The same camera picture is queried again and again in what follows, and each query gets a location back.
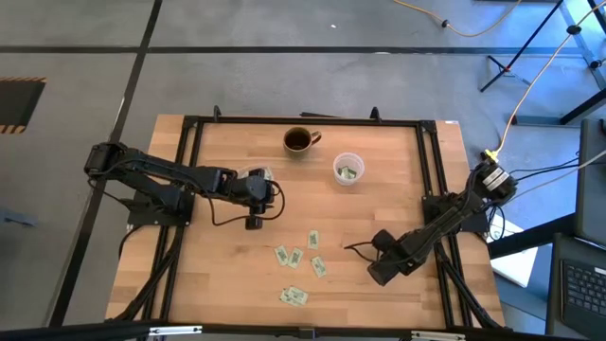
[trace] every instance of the yellow cable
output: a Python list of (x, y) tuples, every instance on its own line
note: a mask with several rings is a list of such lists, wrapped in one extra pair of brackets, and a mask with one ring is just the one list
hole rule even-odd
[[(596, 11), (597, 9), (599, 9), (600, 7), (602, 7), (604, 5), (606, 5), (606, 0), (604, 0), (601, 3), (597, 4), (597, 6), (595, 6), (590, 11), (588, 11), (587, 14), (585, 14), (580, 19), (580, 21), (576, 24), (576, 26), (579, 26), (580, 24), (582, 24), (582, 22), (585, 21), (585, 19), (587, 19), (587, 17), (591, 13), (593, 13), (594, 11)], [(524, 100), (526, 99), (526, 97), (528, 96), (528, 93), (530, 92), (530, 89), (532, 89), (532, 87), (534, 86), (534, 83), (539, 79), (539, 77), (543, 74), (543, 72), (547, 69), (547, 67), (551, 64), (551, 62), (553, 62), (553, 60), (556, 58), (556, 56), (558, 55), (558, 53), (560, 53), (560, 50), (566, 45), (566, 43), (568, 43), (568, 41), (570, 40), (570, 38), (572, 38), (572, 35), (568, 34), (568, 36), (566, 37), (566, 39), (564, 39), (564, 41), (561, 42), (560, 46), (558, 46), (558, 48), (553, 53), (553, 55), (551, 55), (551, 57), (549, 58), (549, 61), (547, 61), (547, 63), (543, 66), (543, 68), (541, 69), (541, 71), (539, 71), (539, 73), (537, 74), (537, 76), (535, 76), (534, 80), (532, 80), (532, 82), (530, 83), (530, 85), (528, 86), (528, 88), (526, 89), (526, 91), (524, 92), (524, 95), (522, 96), (522, 98), (520, 99), (520, 101), (518, 102), (518, 104), (515, 106), (515, 109), (513, 109), (513, 113), (511, 113), (511, 116), (509, 116), (508, 125), (505, 127), (505, 131), (503, 132), (503, 138), (501, 138), (501, 143), (499, 144), (499, 148), (497, 148), (494, 152), (492, 152), (492, 151), (486, 151), (487, 155), (490, 158), (492, 158), (492, 159), (494, 159), (496, 161), (496, 156), (503, 149), (503, 146), (505, 146), (505, 139), (508, 136), (509, 126), (511, 126), (511, 121), (513, 120), (513, 118), (515, 117), (515, 115), (518, 113), (518, 110), (520, 109), (520, 106), (522, 105), (522, 103), (524, 102)]]
[[(410, 9), (418, 10), (418, 11), (419, 11), (419, 12), (421, 12), (421, 13), (425, 13), (425, 14), (427, 14), (427, 15), (431, 16), (431, 17), (434, 17), (435, 19), (437, 19), (437, 20), (438, 20), (438, 21), (440, 21), (440, 22), (444, 22), (444, 19), (440, 18), (440, 17), (439, 17), (437, 14), (432, 13), (432, 12), (431, 12), (431, 11), (429, 11), (429, 10), (422, 9), (422, 8), (418, 8), (417, 6), (413, 6), (413, 5), (407, 4), (407, 3), (402, 2), (402, 1), (400, 1), (400, 0), (394, 0), (394, 2), (395, 2), (396, 4), (400, 4), (400, 5), (402, 5), (402, 6), (406, 6), (406, 7), (410, 8)], [(492, 24), (492, 26), (490, 26), (490, 27), (486, 28), (485, 30), (483, 30), (483, 31), (481, 31), (481, 32), (478, 32), (478, 33), (463, 33), (463, 32), (461, 32), (461, 31), (457, 30), (456, 28), (454, 28), (454, 27), (453, 27), (452, 25), (450, 25), (450, 24), (446, 24), (446, 27), (447, 27), (447, 28), (449, 28), (449, 29), (451, 29), (451, 30), (452, 30), (454, 33), (456, 33), (456, 34), (458, 34), (458, 35), (460, 35), (460, 36), (462, 36), (462, 37), (468, 37), (468, 38), (471, 38), (471, 37), (477, 37), (477, 36), (479, 36), (479, 35), (482, 35), (482, 34), (484, 34), (484, 33), (488, 32), (488, 31), (490, 31), (491, 29), (493, 29), (493, 28), (497, 27), (499, 24), (501, 24), (501, 23), (502, 23), (502, 22), (505, 20), (505, 18), (507, 18), (507, 17), (508, 17), (508, 16), (511, 14), (511, 12), (512, 12), (512, 11), (513, 11), (513, 10), (514, 10), (516, 7), (518, 7), (518, 5), (520, 5), (520, 3), (521, 3), (521, 2), (522, 2), (522, 0), (518, 0), (518, 1), (515, 3), (515, 5), (513, 5), (513, 6), (511, 7), (511, 9), (509, 9), (509, 10), (508, 10), (508, 11), (507, 11), (505, 14), (503, 14), (503, 16), (501, 16), (501, 18), (500, 18), (499, 20), (497, 20), (497, 21), (496, 21), (496, 23)]]

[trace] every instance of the mug handle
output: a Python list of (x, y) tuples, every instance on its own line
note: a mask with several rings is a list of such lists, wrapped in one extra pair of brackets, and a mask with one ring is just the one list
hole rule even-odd
[(322, 133), (320, 132), (313, 132), (312, 133), (312, 146), (316, 143), (318, 143), (318, 141), (320, 140), (320, 138), (322, 138)]

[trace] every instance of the keyboard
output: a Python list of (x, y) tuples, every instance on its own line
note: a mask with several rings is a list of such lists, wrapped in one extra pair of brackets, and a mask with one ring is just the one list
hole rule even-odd
[(562, 321), (592, 337), (606, 324), (606, 270), (582, 262), (561, 262)]

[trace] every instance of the wooden table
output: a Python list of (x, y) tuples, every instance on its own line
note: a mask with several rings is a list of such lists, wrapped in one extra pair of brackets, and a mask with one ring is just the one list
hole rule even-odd
[[(159, 116), (149, 153), (173, 160), (182, 116)], [(239, 170), (269, 166), (286, 194), (286, 209), (261, 230), (247, 231), (244, 222), (224, 226), (210, 222), (208, 201), (198, 197), (186, 229), (169, 320), (265, 326), (356, 328), (444, 328), (433, 253), (411, 276), (396, 276), (386, 286), (376, 284), (367, 263), (343, 249), (369, 241), (382, 228), (394, 236), (422, 226), (423, 195), (418, 143), (414, 129), (398, 127), (310, 126), (322, 140), (302, 162), (282, 150), (289, 125), (205, 124), (198, 165)], [(464, 188), (469, 174), (456, 122), (437, 122), (438, 138), (450, 191)], [(339, 186), (332, 174), (334, 157), (358, 153), (365, 174), (355, 186)], [(429, 159), (433, 159), (429, 148)], [(437, 192), (433, 163), (432, 184)], [(247, 209), (216, 201), (217, 220)], [(277, 208), (268, 212), (274, 215)], [(307, 248), (310, 230), (320, 233), (319, 250)], [(122, 312), (147, 280), (158, 238), (158, 227), (143, 227), (126, 242), (107, 309)], [(504, 323), (487, 247), (473, 234), (458, 234), (465, 279), (482, 306)], [(294, 247), (304, 258), (294, 270), (279, 266), (274, 248)], [(374, 257), (370, 247), (362, 249)], [(317, 278), (310, 259), (320, 255), (328, 274)], [(304, 307), (278, 300), (283, 288), (309, 293)], [(157, 291), (153, 316), (159, 314), (163, 290)], [(461, 324), (456, 289), (451, 283), (455, 321)]]

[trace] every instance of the desk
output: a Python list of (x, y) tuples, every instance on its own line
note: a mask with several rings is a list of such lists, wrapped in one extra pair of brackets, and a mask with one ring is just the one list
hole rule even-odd
[[(183, 119), (158, 117), (150, 154), (174, 159)], [(444, 328), (433, 256), (411, 276), (397, 276), (381, 287), (367, 273), (367, 263), (343, 249), (353, 242), (369, 241), (382, 228), (399, 236), (422, 225), (423, 184), (414, 129), (310, 126), (310, 130), (322, 132), (322, 140), (304, 161), (295, 162), (286, 157), (281, 145), (290, 127), (204, 125), (198, 165), (234, 170), (269, 166), (286, 194), (286, 209), (279, 219), (264, 222), (261, 230), (244, 230), (243, 221), (217, 227), (210, 222), (208, 201), (197, 197), (185, 232), (169, 320), (252, 326)], [(459, 127), (437, 122), (437, 130), (449, 190), (460, 191), (469, 166)], [(349, 188), (336, 184), (331, 169), (334, 157), (342, 152), (358, 153), (365, 160), (364, 176)], [(187, 147), (185, 160), (189, 154)], [(432, 183), (437, 186), (436, 178)], [(215, 206), (219, 221), (247, 212), (226, 203)], [(307, 248), (312, 229), (320, 233), (317, 251)], [(157, 238), (158, 227), (145, 226), (125, 243), (107, 317), (121, 313), (147, 280)], [(467, 283), (491, 317), (503, 324), (487, 247), (473, 234), (459, 234), (458, 242)], [(281, 244), (289, 252), (293, 247), (304, 251), (298, 269), (278, 265), (274, 248)], [(366, 252), (374, 256), (370, 249)], [(315, 276), (310, 264), (317, 255), (327, 265), (328, 274), (323, 278)], [(292, 307), (278, 300), (282, 288), (290, 285), (310, 294), (307, 305)], [(156, 302), (162, 291), (157, 291)], [(450, 293), (460, 324), (452, 284)], [(154, 304), (152, 316), (158, 316), (158, 306)]]

